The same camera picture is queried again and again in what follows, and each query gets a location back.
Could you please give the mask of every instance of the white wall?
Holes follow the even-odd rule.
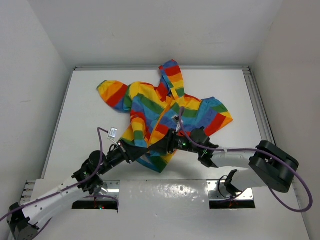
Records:
[[[320,238],[320,1],[284,0],[254,72],[275,141],[300,162],[314,197],[304,215]],[[302,206],[308,204],[298,184]]]
[[[71,71],[27,0],[0,3],[0,216],[41,176]],[[0,240],[9,227],[0,223]]]
[[[64,62],[248,65],[282,0],[29,0]]]

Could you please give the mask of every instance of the rainbow striped hoodie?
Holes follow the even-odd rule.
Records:
[[[108,80],[97,87],[110,107],[130,113],[131,125],[121,139],[144,148],[158,142],[169,129],[176,129],[174,117],[182,106],[185,107],[182,120],[188,134],[195,128],[204,127],[206,135],[210,136],[232,122],[226,107],[214,97],[200,100],[185,94],[183,76],[176,61],[166,62],[159,70],[161,79],[158,87],[139,81],[127,86]],[[150,151],[136,161],[161,173],[174,154]]]

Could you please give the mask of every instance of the hood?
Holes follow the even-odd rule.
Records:
[[[161,79],[157,92],[161,99],[173,96],[175,100],[185,96],[184,79],[178,63],[175,60],[167,61],[159,67]]]

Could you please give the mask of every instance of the cable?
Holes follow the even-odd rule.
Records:
[[[111,144],[109,147],[109,152],[111,152],[112,150],[114,150],[117,147],[117,145],[115,144]]]
[[[218,192],[220,193],[220,195],[221,195],[224,199],[228,199],[228,198],[227,198],[226,196],[224,196],[224,195],[221,193],[221,191],[220,191],[220,182],[221,182],[221,180],[222,180],[224,177],[228,177],[228,176],[227,176],[227,175],[223,175],[223,176],[219,179],[217,188],[218,188]]]
[[[225,196],[221,193],[221,191],[220,191],[220,182],[221,182],[221,180],[222,180],[224,177],[228,177],[228,176],[227,176],[227,175],[223,175],[223,176],[219,179],[218,184],[217,184],[218,192],[219,192],[220,195],[221,195],[222,197],[224,197],[224,199],[225,199],[225,200],[219,201],[219,202],[218,202],[219,204],[224,204],[224,203],[231,202],[232,200],[235,200],[236,198],[240,197],[240,196],[244,193],[244,191],[242,191],[242,192],[240,192],[238,195],[231,196],[231,197],[229,197],[229,198],[225,197]]]
[[[50,218],[50,219],[45,223],[45,225],[43,226],[43,228],[41,228],[40,231],[38,231],[38,232],[36,233],[36,235],[34,236],[34,238],[32,238],[32,240],[35,239],[37,236],[39,236],[40,233],[42,233],[43,230],[45,230],[46,226],[48,226],[48,224],[50,223],[51,219],[52,219],[52,218]]]
[[[107,130],[104,130],[104,129],[101,128],[101,127],[98,127],[98,128],[97,128],[97,132],[98,132],[98,136],[99,136],[99,143],[100,143],[100,159],[99,159],[99,163],[98,163],[95,171],[94,171],[89,177],[87,177],[86,179],[84,179],[84,180],[82,180],[82,181],[79,181],[79,182],[77,182],[77,183],[75,183],[75,184],[73,184],[73,185],[70,185],[70,186],[62,189],[61,192],[65,192],[65,191],[67,191],[67,190],[69,190],[69,189],[71,189],[71,188],[74,188],[74,187],[76,187],[76,186],[79,186],[79,185],[81,185],[81,184],[89,181],[90,179],[92,179],[92,178],[98,173],[99,168],[100,168],[100,165],[102,164],[102,159],[103,159],[103,142],[102,142],[102,137],[101,137],[101,131],[103,131],[103,132],[105,132],[105,133],[109,133]],[[29,206],[31,206],[31,205],[34,205],[34,204],[36,204],[36,203],[39,203],[39,202],[41,202],[41,201],[47,200],[47,199],[49,199],[49,198],[52,198],[52,197],[54,197],[54,196],[56,196],[56,195],[58,195],[58,194],[60,194],[59,191],[57,191],[57,192],[55,192],[55,193],[53,193],[53,194],[50,194],[50,195],[48,195],[48,196],[39,198],[38,200],[35,200],[35,201],[33,201],[33,202],[29,202],[29,203],[27,203],[27,204],[21,205],[20,207],[17,207],[16,209],[8,212],[8,213],[5,214],[3,217],[1,217],[1,218],[0,218],[0,223],[1,223],[4,219],[6,219],[8,216],[10,216],[11,214],[14,214],[15,212],[17,212],[17,211],[19,211],[19,210],[22,210],[22,209],[24,209],[24,208],[26,208],[26,207],[29,207]]]
[[[182,122],[182,115],[184,114],[185,108],[182,106],[180,107],[179,110],[179,122],[180,122],[180,127],[182,132],[184,133],[185,137],[196,147],[198,148],[202,148],[202,149],[206,149],[206,150],[211,150],[211,151],[218,151],[218,152],[224,152],[225,149],[222,148],[211,148],[211,147],[207,147],[207,146],[202,146],[200,144],[197,144],[196,142],[194,142],[187,134],[187,132],[185,131],[185,127],[183,125]],[[263,150],[259,150],[259,149],[255,149],[255,148],[234,148],[234,149],[228,149],[229,152],[243,152],[243,151],[250,151],[250,152],[257,152],[257,153],[261,153],[264,154],[266,156],[268,156],[269,158],[272,158],[273,160],[276,160],[278,163],[282,164],[284,167],[286,167],[303,185],[308,197],[309,197],[309,204],[307,205],[307,207],[305,207],[304,209],[294,209],[289,207],[288,205],[286,205],[276,194],[275,192],[269,188],[269,190],[271,191],[272,195],[279,201],[279,203],[281,203],[284,207],[286,207],[287,209],[291,210],[292,212],[295,213],[305,213],[307,212],[313,205],[314,203],[314,199],[312,197],[312,194],[310,192],[310,189],[308,187],[308,185],[306,184],[306,182],[302,179],[302,177],[291,167],[289,166],[287,163],[285,163],[284,161],[282,161],[281,159],[279,159],[278,157],[270,154],[269,152],[263,151]]]

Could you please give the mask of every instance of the orange stripe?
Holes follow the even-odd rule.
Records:
[[[99,86],[98,91],[104,102],[108,102],[108,100],[118,92],[123,84],[119,81],[111,82],[105,81],[101,86]]]
[[[183,81],[181,72],[176,75],[170,76],[169,79],[170,79],[170,82],[172,83]]]
[[[153,136],[152,136],[152,139],[151,139],[151,142],[150,144],[155,144],[156,142],[160,141],[161,139],[164,138],[165,135],[163,135],[162,133],[158,132],[158,131],[155,131],[153,133]]]

